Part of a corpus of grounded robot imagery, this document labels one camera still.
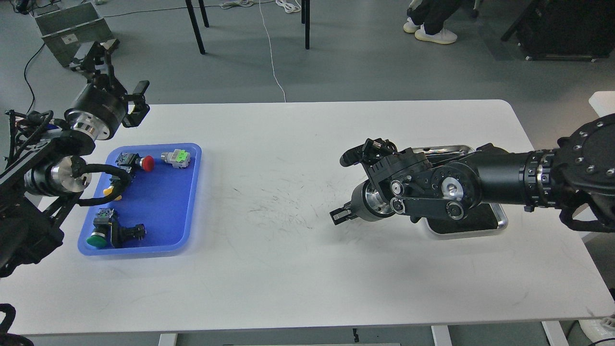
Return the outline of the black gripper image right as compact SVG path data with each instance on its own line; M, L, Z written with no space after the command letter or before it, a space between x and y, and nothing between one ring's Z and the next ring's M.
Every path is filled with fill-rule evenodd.
M330 218L334 225L340 225L355 218L376 222L394 214L390 203L382 199L378 190L371 183L362 183L352 191L350 206L332 210Z

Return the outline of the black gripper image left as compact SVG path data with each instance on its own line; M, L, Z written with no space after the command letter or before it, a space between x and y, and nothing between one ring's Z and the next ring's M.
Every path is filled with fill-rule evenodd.
M120 89L119 79L111 60L111 53L98 41L81 44L70 61L70 70L86 78L81 94L64 112L64 119L72 130L83 132L92 140L110 140L123 127L138 127L151 109L145 92L148 80L140 81L132 94L122 99L103 89ZM128 103L133 109L128 112Z

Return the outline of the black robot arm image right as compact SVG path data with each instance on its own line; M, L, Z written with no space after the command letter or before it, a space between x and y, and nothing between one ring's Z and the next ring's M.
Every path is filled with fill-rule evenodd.
M479 205L496 203L527 212L554 208L571 230L612 233L614 124L608 114L563 136L554 149L525 153L493 144L400 150L389 140L367 139L340 158L344 167L360 164L367 180L330 217L338 225L397 214L450 226L474 220Z

